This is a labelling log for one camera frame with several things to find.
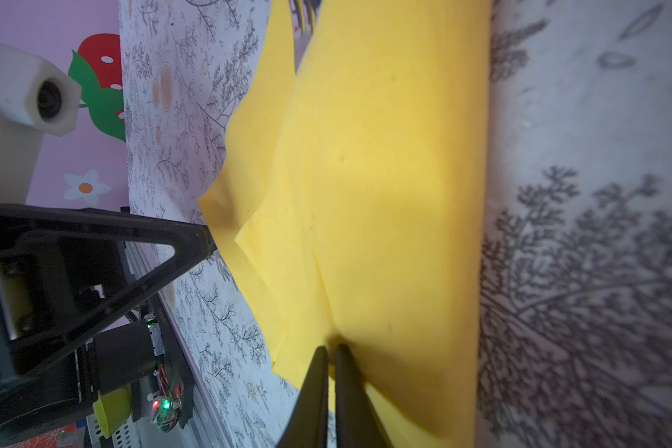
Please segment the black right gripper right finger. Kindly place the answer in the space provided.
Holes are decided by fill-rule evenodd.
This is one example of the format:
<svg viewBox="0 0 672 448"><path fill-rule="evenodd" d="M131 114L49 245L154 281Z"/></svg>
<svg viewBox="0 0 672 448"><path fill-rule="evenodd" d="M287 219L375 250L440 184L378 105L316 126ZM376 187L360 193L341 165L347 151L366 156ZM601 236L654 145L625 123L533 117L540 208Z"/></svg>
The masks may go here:
<svg viewBox="0 0 672 448"><path fill-rule="evenodd" d="M386 448L356 359L347 345L335 351L335 423L339 448Z"/></svg>

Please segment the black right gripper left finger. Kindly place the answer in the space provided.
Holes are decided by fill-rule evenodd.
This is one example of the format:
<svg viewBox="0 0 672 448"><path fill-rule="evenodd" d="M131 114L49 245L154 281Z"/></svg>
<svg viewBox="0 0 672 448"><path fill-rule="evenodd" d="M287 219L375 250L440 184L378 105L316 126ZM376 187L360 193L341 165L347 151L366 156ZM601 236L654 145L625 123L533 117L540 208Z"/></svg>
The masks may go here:
<svg viewBox="0 0 672 448"><path fill-rule="evenodd" d="M300 394L278 448L328 446L328 351L313 354Z"/></svg>

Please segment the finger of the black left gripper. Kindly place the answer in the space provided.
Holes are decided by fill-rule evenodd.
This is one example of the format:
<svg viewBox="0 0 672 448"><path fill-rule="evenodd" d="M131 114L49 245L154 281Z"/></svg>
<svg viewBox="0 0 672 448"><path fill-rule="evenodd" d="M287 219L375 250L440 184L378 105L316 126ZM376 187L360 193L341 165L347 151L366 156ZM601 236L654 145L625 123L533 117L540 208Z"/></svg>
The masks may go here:
<svg viewBox="0 0 672 448"><path fill-rule="evenodd" d="M0 386L43 373L215 251L203 225L0 205Z"/></svg>

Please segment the yellow paper napkin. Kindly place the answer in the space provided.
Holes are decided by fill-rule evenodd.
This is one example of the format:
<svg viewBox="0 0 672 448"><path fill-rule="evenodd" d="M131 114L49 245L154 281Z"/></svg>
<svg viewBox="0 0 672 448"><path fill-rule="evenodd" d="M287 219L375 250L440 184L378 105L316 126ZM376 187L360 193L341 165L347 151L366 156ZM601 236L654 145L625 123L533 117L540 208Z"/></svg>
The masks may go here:
<svg viewBox="0 0 672 448"><path fill-rule="evenodd" d="M325 1L297 60L273 2L199 201L272 372L346 343L396 447L474 444L489 26L486 1Z"/></svg>

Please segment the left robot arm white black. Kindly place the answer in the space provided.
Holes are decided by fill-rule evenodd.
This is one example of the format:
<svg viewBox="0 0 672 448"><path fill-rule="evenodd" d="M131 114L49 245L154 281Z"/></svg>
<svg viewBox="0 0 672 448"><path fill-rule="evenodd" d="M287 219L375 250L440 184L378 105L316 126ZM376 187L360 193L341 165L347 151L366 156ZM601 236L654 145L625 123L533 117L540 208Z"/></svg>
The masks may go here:
<svg viewBox="0 0 672 448"><path fill-rule="evenodd" d="M151 373L147 324L108 327L215 251L199 224L0 205L0 447Z"/></svg>

